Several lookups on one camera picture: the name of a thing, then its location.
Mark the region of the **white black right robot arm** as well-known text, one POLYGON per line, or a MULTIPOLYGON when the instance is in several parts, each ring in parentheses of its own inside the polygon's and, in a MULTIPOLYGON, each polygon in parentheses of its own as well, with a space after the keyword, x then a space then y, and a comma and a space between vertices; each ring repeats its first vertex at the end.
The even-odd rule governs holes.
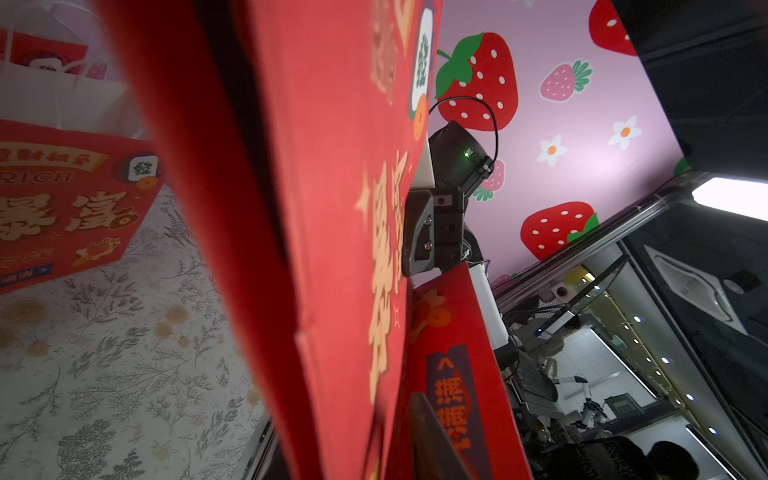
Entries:
POLYGON ((417 182, 407 194, 398 265, 407 279, 434 269, 445 274, 468 268, 491 346, 498 351, 509 344, 509 333, 496 305, 487 264, 465 225, 469 198, 494 168, 495 160, 455 121, 429 137, 418 164, 428 179, 417 182))

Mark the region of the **red paper gift bag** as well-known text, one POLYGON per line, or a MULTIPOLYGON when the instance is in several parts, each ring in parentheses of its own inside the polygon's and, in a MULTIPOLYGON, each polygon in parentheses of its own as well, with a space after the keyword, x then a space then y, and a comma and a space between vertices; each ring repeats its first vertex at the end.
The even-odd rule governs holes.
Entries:
POLYGON ((425 447, 402 386, 406 197, 439 1, 100 1, 120 67, 266 399, 269 478, 527 479, 475 306, 475 412, 425 447))

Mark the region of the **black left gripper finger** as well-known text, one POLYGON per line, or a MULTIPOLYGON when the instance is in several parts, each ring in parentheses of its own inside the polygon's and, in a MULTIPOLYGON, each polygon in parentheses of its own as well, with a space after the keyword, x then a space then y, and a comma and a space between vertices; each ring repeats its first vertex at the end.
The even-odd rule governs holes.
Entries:
POLYGON ((427 397, 413 393, 409 404, 412 478, 418 480, 469 480, 466 466, 439 423, 427 397))

